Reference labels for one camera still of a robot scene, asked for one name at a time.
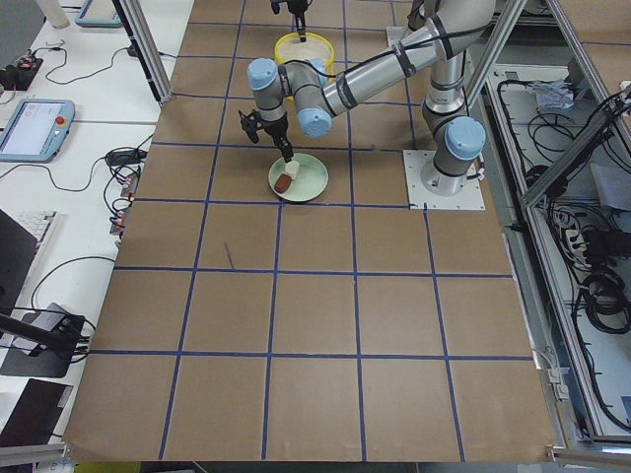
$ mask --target plate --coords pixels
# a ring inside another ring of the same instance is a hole
[[[274,190],[274,184],[285,171],[285,160],[279,158],[269,169],[269,186],[276,195],[289,202],[307,202],[318,197],[328,184],[326,166],[318,158],[304,153],[294,154],[294,160],[300,163],[298,176],[282,194]]]

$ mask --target brown food item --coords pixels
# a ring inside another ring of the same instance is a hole
[[[283,194],[287,192],[289,186],[292,185],[292,178],[287,174],[280,174],[278,179],[276,179],[276,183],[274,184],[274,190],[279,194]]]

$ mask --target white mounting plate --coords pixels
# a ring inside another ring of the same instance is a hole
[[[434,158],[434,154],[434,151],[403,150],[410,209],[423,210],[427,206],[435,210],[484,210],[484,199],[477,179],[467,180],[462,191],[452,197],[436,195],[425,188],[421,182],[421,168]],[[467,175],[475,174],[475,166],[471,165]]]
[[[392,46],[396,42],[401,41],[404,34],[404,27],[386,27],[387,45]]]

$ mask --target yellow container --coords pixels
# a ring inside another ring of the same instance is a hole
[[[326,74],[333,75],[333,61],[335,60],[335,50],[333,45],[319,34],[307,33],[307,41],[300,42],[297,33],[285,34],[276,41],[274,46],[274,60],[276,64],[298,59],[307,61],[309,59],[321,59],[324,62]]]

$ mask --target black connector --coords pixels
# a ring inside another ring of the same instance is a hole
[[[110,151],[105,155],[105,162],[111,168],[118,166],[138,165],[147,158],[147,152],[143,150],[118,150]]]

